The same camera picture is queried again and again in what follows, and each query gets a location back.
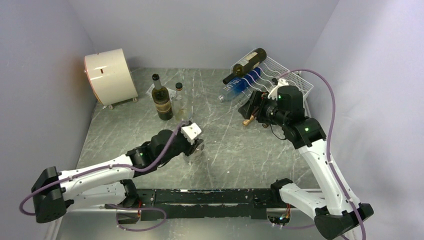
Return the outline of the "clear glass bottle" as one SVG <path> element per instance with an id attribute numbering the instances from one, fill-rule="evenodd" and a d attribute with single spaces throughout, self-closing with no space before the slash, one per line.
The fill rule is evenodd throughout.
<path id="1" fill-rule="evenodd" d="M 205 143 L 203 139 L 195 140 L 194 145 L 191 146 L 190 150 L 188 151 L 188 154 L 183 155 L 184 161 L 188 164 L 195 162 L 202 154 L 204 148 Z"/>

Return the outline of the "clear blue label bottle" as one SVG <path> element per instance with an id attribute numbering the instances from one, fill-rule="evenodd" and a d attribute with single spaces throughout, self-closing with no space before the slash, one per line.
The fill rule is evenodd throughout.
<path id="1" fill-rule="evenodd" d="M 256 67 L 243 77 L 233 78 L 219 91 L 218 99 L 221 102 L 233 100 L 241 93 L 244 93 L 248 88 L 252 88 L 261 75 L 262 71 L 259 67 Z"/>

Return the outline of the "clear bottle black cap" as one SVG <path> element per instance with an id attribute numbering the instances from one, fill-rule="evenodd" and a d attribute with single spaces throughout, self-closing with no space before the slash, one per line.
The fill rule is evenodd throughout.
<path id="1" fill-rule="evenodd" d="M 192 121 L 193 110 L 192 104 L 189 102 L 187 90 L 181 82 L 175 84 L 176 94 L 171 100 L 173 116 L 177 122 Z"/>

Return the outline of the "dark green wine bottle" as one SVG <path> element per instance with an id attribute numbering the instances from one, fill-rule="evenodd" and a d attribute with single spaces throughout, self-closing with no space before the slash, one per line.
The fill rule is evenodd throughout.
<path id="1" fill-rule="evenodd" d="M 228 84 L 234 78 L 241 78 L 256 68 L 267 58 L 267 53 L 263 48 L 256 48 L 234 64 L 230 74 L 222 82 Z"/>

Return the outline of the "dark primitivo wine bottle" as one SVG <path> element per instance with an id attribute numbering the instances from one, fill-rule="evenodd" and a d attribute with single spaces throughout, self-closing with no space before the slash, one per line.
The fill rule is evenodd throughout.
<path id="1" fill-rule="evenodd" d="M 168 121 L 173 117 L 172 105 L 169 91 L 162 86 L 160 76 L 157 73 L 152 75 L 153 89 L 151 96 L 155 104 L 158 117 L 163 121 Z"/>

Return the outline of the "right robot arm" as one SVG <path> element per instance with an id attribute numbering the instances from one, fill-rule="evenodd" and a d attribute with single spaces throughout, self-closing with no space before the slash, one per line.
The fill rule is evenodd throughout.
<path id="1" fill-rule="evenodd" d="M 330 139 L 316 119 L 306 116 L 297 87 L 275 87 L 272 93 L 255 90 L 238 111 L 246 120 L 254 117 L 261 124 L 280 127 L 285 140 L 306 160 L 323 193 L 319 198 L 288 178 L 280 179 L 271 185 L 269 199 L 275 207 L 296 207 L 313 219 L 327 240 L 343 237 L 374 214 L 372 206 L 362 203 L 349 188 L 328 149 Z"/>

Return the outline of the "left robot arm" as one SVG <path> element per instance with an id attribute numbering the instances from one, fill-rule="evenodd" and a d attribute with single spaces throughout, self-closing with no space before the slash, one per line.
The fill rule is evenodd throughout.
<path id="1" fill-rule="evenodd" d="M 135 207 L 139 194 L 132 180 L 156 171 L 180 154 L 189 157 L 202 150 L 201 134 L 195 124 L 178 131 L 165 129 L 106 162 L 74 170 L 45 168 L 31 188 L 36 222 L 52 222 L 67 211 L 100 204 Z"/>

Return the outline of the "slim amber gold-capped bottle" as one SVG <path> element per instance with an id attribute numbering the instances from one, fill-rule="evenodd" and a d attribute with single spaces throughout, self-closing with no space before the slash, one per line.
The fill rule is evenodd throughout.
<path id="1" fill-rule="evenodd" d="M 245 119 L 243 122 L 242 122 L 242 125 L 244 126 L 244 127 L 246 127 L 246 126 L 248 126 L 250 123 L 252 123 L 254 120 L 256 119 L 256 117 L 252 114 L 248 119 Z"/>

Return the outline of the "cream cylindrical appliance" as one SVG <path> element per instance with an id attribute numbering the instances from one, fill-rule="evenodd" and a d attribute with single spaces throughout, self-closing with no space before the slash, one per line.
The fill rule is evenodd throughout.
<path id="1" fill-rule="evenodd" d="M 123 49 L 86 55 L 83 62 L 91 89 L 103 106 L 113 109 L 120 102 L 138 101 L 139 95 Z"/>

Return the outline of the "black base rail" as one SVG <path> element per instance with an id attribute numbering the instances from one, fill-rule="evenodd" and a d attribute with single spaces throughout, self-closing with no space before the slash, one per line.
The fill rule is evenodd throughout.
<path id="1" fill-rule="evenodd" d="M 138 188 L 118 206 L 140 214 L 141 221 L 158 220 L 163 216 L 167 219 L 249 217 L 265 220 L 268 210 L 284 209 L 286 204 L 270 188 Z"/>

